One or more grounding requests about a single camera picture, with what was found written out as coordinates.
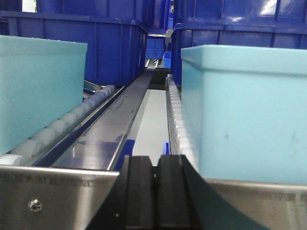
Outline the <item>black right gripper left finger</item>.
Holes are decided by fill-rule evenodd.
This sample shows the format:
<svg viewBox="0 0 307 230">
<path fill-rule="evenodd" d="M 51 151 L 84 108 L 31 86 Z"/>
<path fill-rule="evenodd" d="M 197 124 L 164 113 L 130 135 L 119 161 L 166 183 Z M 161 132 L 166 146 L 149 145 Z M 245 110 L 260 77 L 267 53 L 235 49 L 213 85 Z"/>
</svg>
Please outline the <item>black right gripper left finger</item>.
<svg viewBox="0 0 307 230">
<path fill-rule="evenodd" d="M 112 189 L 88 230 L 153 230 L 154 176 L 148 156 L 125 156 Z"/>
</svg>

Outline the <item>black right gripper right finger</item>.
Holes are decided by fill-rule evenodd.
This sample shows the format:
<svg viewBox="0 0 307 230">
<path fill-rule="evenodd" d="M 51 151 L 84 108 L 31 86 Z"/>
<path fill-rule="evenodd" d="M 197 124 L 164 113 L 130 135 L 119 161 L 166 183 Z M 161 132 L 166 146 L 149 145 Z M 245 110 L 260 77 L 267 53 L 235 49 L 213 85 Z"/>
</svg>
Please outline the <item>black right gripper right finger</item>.
<svg viewBox="0 0 307 230">
<path fill-rule="evenodd" d="M 156 176 L 158 230 L 230 229 L 221 197 L 180 156 L 161 156 Z"/>
</svg>

